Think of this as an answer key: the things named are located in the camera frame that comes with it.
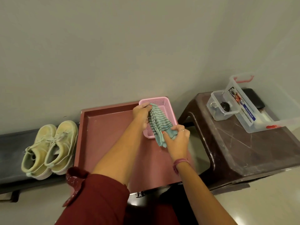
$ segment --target bracelet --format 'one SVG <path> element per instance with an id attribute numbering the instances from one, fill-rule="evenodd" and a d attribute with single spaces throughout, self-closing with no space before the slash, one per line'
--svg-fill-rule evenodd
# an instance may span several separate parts
<path id="1" fill-rule="evenodd" d="M 190 164 L 190 162 L 187 159 L 184 159 L 184 158 L 176 159 L 173 163 L 173 170 L 174 170 L 175 174 L 177 174 L 177 175 L 179 174 L 179 172 L 176 168 L 176 165 L 181 162 L 187 162 L 188 164 Z"/>

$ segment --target person's right arm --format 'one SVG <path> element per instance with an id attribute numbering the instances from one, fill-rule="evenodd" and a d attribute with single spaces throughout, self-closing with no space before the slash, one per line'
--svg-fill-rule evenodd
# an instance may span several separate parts
<path id="1" fill-rule="evenodd" d="M 178 131 L 175 140 L 171 140 L 168 134 L 163 132 L 170 156 L 173 162 L 181 158 L 186 159 L 190 132 L 183 125 L 173 126 L 172 129 Z M 177 164 L 176 168 L 199 224 L 237 225 L 187 162 Z"/>

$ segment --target shoe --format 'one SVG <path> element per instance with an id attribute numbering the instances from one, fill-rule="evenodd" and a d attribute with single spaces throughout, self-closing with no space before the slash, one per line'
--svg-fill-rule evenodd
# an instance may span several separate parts
<path id="1" fill-rule="evenodd" d="M 42 180 L 48 178 L 52 171 L 44 165 L 47 152 L 56 132 L 55 125 L 44 125 L 37 133 L 34 144 L 25 149 L 21 169 L 28 177 Z"/>
<path id="2" fill-rule="evenodd" d="M 73 166 L 77 134 L 78 128 L 73 121 L 64 121 L 58 126 L 45 158 L 45 166 L 53 173 L 63 175 Z"/>

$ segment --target person's left arm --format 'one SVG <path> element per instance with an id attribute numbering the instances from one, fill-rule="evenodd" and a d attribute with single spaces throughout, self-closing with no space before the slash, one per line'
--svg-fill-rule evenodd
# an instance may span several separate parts
<path id="1" fill-rule="evenodd" d="M 56 225 L 123 224 L 129 197 L 126 186 L 151 108 L 143 104 L 133 109 L 133 121 L 81 183 L 77 198 L 65 208 Z"/>

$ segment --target striped sock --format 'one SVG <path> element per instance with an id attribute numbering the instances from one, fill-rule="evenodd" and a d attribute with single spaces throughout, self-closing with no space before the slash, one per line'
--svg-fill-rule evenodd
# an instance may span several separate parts
<path id="1" fill-rule="evenodd" d="M 163 111 L 155 104 L 151 103 L 152 109 L 148 114 L 149 124 L 152 128 L 153 134 L 155 136 L 156 142 L 159 146 L 167 147 L 165 140 L 163 138 L 162 131 L 167 132 L 169 137 L 174 140 L 177 135 L 176 130 L 171 130 L 173 126 L 169 119 L 165 116 Z"/>

